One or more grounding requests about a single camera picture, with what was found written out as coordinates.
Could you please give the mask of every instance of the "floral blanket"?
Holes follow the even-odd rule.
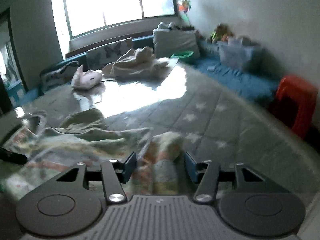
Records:
[[[46,128],[39,135],[21,128],[4,147],[27,155],[30,161],[2,179],[3,191],[17,201],[77,162],[96,166],[109,159],[121,160],[135,151],[138,167],[129,182],[122,185],[126,195],[177,193],[173,160],[181,150],[179,133],[151,137],[149,128],[121,132],[107,128],[97,109],[74,114],[59,128]],[[99,182],[89,186],[89,190],[102,192]]]

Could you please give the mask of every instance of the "crumpled fabric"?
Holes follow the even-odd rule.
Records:
[[[160,62],[153,54],[153,49],[130,49],[117,61],[107,64],[102,73],[104,77],[156,77],[160,75],[168,62]]]
[[[28,163],[1,181],[2,189],[14,201],[78,162],[97,166],[110,159],[126,158],[133,151],[138,166],[129,182],[122,184],[128,197],[178,193],[173,160],[182,147],[179,133],[151,137],[150,128],[110,131],[97,109],[73,114],[59,128],[46,128],[39,135],[23,131],[17,131],[13,135],[16,140],[5,145],[29,156]],[[91,182],[89,190],[103,193],[102,183]]]
[[[71,86],[74,89],[89,90],[99,84],[101,80],[101,70],[94,71],[89,69],[87,72],[83,72],[83,65],[81,65],[71,80]]]

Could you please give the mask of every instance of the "stuffed toy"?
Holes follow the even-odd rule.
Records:
[[[228,25],[222,23],[220,23],[210,35],[212,43],[216,43],[217,41],[227,41],[228,37],[233,37],[233,33],[229,30]]]

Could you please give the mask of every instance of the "circular cover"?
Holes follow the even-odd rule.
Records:
[[[90,192],[71,194],[33,193],[17,204],[16,217],[30,233],[62,237],[90,226],[101,213],[100,200]]]
[[[230,192],[219,203],[222,219],[234,229],[255,237],[277,237],[295,232],[305,207],[291,193]]]
[[[38,202],[38,210],[47,216],[62,216],[73,210],[75,201],[66,195],[52,195]]]

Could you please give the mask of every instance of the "white star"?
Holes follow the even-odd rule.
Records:
[[[224,141],[216,141],[216,144],[218,146],[218,149],[225,148],[227,146],[227,143]]]
[[[192,122],[195,119],[197,119],[197,117],[194,114],[186,114],[186,116],[183,118],[183,120],[188,120],[189,122]]]
[[[196,133],[189,133],[186,136],[186,140],[190,140],[192,143],[195,143],[201,136]]]
[[[196,109],[203,110],[205,109],[206,103],[196,103]]]
[[[126,117],[124,118],[124,122],[125,124],[127,125],[127,127],[131,124],[134,124],[136,121],[137,121],[137,118],[134,118],[134,117]]]
[[[224,105],[217,105],[217,107],[216,107],[216,110],[217,111],[219,111],[219,112],[222,112],[222,111],[224,111],[226,109],[226,107],[224,106]]]

